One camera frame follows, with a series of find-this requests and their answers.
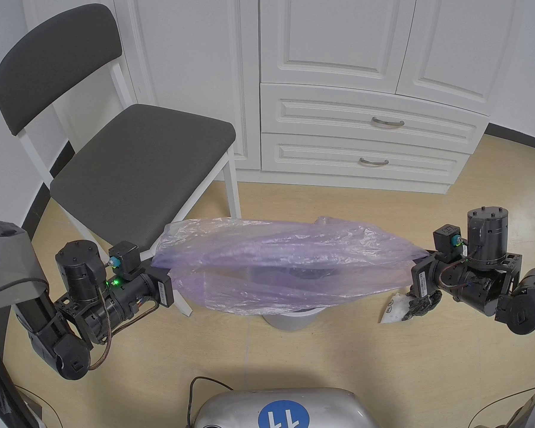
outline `white chair frame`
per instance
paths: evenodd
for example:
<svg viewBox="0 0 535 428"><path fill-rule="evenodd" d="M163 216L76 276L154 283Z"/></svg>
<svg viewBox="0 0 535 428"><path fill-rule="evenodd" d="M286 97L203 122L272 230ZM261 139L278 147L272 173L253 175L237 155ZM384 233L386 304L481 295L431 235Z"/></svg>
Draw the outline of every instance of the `white chair frame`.
<svg viewBox="0 0 535 428"><path fill-rule="evenodd" d="M118 60L111 61L109 63L109 69L111 72L111 78L113 79L115 89L117 90L117 94L119 95L119 100L121 101L123 109L128 108L130 105L134 104L135 101L131 98L129 89L127 87L127 83L125 82L125 78L123 77L123 73L119 65L119 61ZM41 175L44 184L49 189L51 181L53 181L54 178L50 174L50 170L45 166L45 163L42 160L42 158L37 153L36 148L32 144L32 141L30 141L28 133L26 133L26 129L23 129L21 132L18 133L18 139L20 140L21 145L26 150L26 153L28 154L29 159L32 161L38 173ZM190 198L188 198L188 200L182 206L182 208L180 208L180 210L178 211L178 214L174 217L172 222L181 221L186 217L188 212L192 209L192 206L194 206L194 204L202 196L204 191L208 188L208 186L212 183L212 181L214 181L214 178L220 173L220 171L224 172L224 182L226 184L226 194L228 195L228 206L230 208L230 216L233 218L242 217L242 214L240 212L240 197L238 196L238 183L235 177L234 145L231 145L230 148L226 151L226 153L222 155L222 158L218 161L218 163L216 163L214 168L212 168L210 173L208 173L207 177L200 183L200 185L192 193ZM77 228L78 232L81 234L81 236L84 239L97 243L97 247L99 248L99 255L101 257L101 260L104 262L107 262L109 260L109 256L103 250L103 248L101 247L97 239L95 239L91 231L89 231L89 229L85 225L79 222L78 219L74 218L63 207L62 209L65 215L67 216L67 218L70 219L70 222L73 224L75 228ZM150 247L148 251L144 251L141 253L141 261L144 261L146 259L149 259L155 256L156 248L157 248L157 244L159 240L160 240L160 236L153 243L153 245ZM187 317L190 316L192 313L192 309L188 305L188 303L185 301L185 299L182 297L182 295L178 293L178 290L174 290L173 294L174 294L174 305L178 308L178 310L182 314L186 315Z"/></svg>

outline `logo sticker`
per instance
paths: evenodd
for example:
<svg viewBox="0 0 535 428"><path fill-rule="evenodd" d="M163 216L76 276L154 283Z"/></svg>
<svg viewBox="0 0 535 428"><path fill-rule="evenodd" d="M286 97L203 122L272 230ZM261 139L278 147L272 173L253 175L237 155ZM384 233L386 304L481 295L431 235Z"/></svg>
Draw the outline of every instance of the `logo sticker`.
<svg viewBox="0 0 535 428"><path fill-rule="evenodd" d="M258 417L259 428L307 428L309 413L301 404L282 399L265 406Z"/></svg>

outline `white label sticker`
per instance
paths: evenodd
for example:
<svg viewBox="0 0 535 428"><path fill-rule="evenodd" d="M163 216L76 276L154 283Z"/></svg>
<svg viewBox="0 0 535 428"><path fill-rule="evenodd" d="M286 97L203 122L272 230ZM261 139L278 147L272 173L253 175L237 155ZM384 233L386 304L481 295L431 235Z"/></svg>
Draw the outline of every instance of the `white label sticker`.
<svg viewBox="0 0 535 428"><path fill-rule="evenodd" d="M158 292L161 296L161 304L168 306L168 302L166 301L166 292L164 291L164 284L161 281L158 281Z"/></svg>
<svg viewBox="0 0 535 428"><path fill-rule="evenodd" d="M428 295L426 291L426 273L424 271L418 275L418 281L420 282L420 297L424 298Z"/></svg>

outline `cable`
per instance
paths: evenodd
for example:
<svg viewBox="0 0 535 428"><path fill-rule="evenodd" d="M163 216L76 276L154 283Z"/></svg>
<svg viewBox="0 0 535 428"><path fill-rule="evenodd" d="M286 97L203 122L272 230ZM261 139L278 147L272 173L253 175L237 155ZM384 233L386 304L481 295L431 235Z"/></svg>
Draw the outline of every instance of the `cable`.
<svg viewBox="0 0 535 428"><path fill-rule="evenodd" d="M468 425L468 428L471 427L473 421L475 420L475 418L478 416L478 414L483 411L484 409L487 409L488 407L490 407L492 404L495 404L495 403L499 403L500 401L503 401L504 399L507 399L507 398L510 398L512 396L517 396L517 395L521 395L521 393L525 393L526 391L531 391L531 390L535 390L535 387L533 387L532 389L526 389L526 390L523 390L523 391L518 391L517 393L514 393L512 395L507 395L507 396L504 396L503 398L500 398L500 399L496 399L493 403L489 403L487 406L481 408L480 410L478 410L478 412L476 412L476 415L474 415L470 421L470 424Z"/></svg>
<svg viewBox="0 0 535 428"><path fill-rule="evenodd" d="M16 385L16 384L14 384L14 387L16 387L16 388L18 388L18 389L20 389L20 390L24 390L24 391L28 392L30 395L33 395L33 396L35 396L36 398L41 399L44 403L46 403L46 404L50 407L50 409L53 411L53 413L55 414L55 416L57 417L57 421L59 422L59 426L61 426L61 427L63 428L62 419L59 418L59 415L57 415L57 411L54 409L54 407L53 407L50 403L48 403L46 400L44 400L41 396L36 395L33 391L29 391L28 389L25 389L25 388L23 388L23 387L21 387L21 386L19 386L19 385Z"/></svg>
<svg viewBox="0 0 535 428"><path fill-rule="evenodd" d="M210 381L210 382L215 382L215 383L218 383L220 385L222 385L223 387L226 387L227 389L229 389L230 391L233 391L234 389L232 387L229 387L228 385L226 385L225 383L223 382L220 382L220 381L217 381L216 379L213 379L211 377L204 377L203 375L198 375L196 376L194 379L192 379L192 382L191 382L191 390L190 390L190 393L188 395L188 410L186 412L186 428L192 428L192 422L191 422L191 409L192 409L192 392L194 390L194 383L198 380L198 379L204 379L205 381Z"/></svg>
<svg viewBox="0 0 535 428"><path fill-rule="evenodd" d="M105 359L107 358L107 355L109 355L109 349L111 348L111 319L109 317L109 311L107 311L107 306L105 305L105 299L103 298L103 294L101 293L101 286L97 286L97 296L99 297L100 303L103 305L103 312L105 313L105 317L107 318L107 340L105 345L105 350L103 351L103 355L101 355L100 359L97 360L93 365L89 367L89 371L93 371L94 369L97 369L100 367Z"/></svg>
<svg viewBox="0 0 535 428"><path fill-rule="evenodd" d="M41 282L45 285L46 290L50 290L50 284L47 280L41 279L39 277L25 277L23 279L18 279L17 281L12 281L7 284L4 284L2 287L0 287L0 292L3 292L6 289L9 289L10 287L13 287L14 285L23 284L24 282Z"/></svg>
<svg viewBox="0 0 535 428"><path fill-rule="evenodd" d="M131 325L134 324L135 322L138 322L138 321L141 320L143 317L147 317L151 312L155 312L155 311L158 309L158 307L160 306L160 304L157 303L157 301L154 300L154 299L152 299L152 298L149 298L149 299L150 299L150 301L152 301L155 305L154 305L152 308L150 308L149 310L144 311L139 317L136 317L136 318L134 318L133 320L131 320L130 322L128 322L128 323L126 323L126 324L124 324L124 325L121 325L121 326L117 327L117 328L113 331L113 333L111 333L112 336L115 336L118 332L121 332L121 331L123 331L125 328L127 328L128 326L131 326Z"/></svg>
<svg viewBox="0 0 535 428"><path fill-rule="evenodd" d="M464 257L462 260L456 262L456 263L452 263L451 265L448 265L447 267L445 267L442 271L440 271L440 274L438 275L438 282L445 288L445 289L459 289L459 288L462 288L462 287L466 287L467 285L469 285L469 282L465 283L465 284L457 284L457 285L447 285L444 281L442 281L442 274L444 274L444 272L448 269L448 268L454 268L456 269L456 267L458 265L461 265L462 263L465 263L468 261L468 259L473 255L475 254L477 251L478 251L478 248L480 246L477 246L474 250L472 250L472 252L470 252L470 254L466 257Z"/></svg>

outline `chair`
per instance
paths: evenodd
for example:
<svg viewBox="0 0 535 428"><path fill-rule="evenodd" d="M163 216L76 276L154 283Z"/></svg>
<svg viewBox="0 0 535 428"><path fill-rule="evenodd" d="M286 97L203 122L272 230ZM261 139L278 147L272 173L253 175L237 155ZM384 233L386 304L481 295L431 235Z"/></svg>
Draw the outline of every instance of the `chair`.
<svg viewBox="0 0 535 428"><path fill-rule="evenodd" d="M30 160L85 239L137 244L155 255L164 226L186 217L220 171L232 217L240 218L234 127L221 120L133 102L121 68L111 11L86 4L31 30L0 63L0 110ZM53 178L25 127L64 92L110 63L125 108ZM105 261L107 254L99 247ZM175 304L191 309L175 291Z"/></svg>

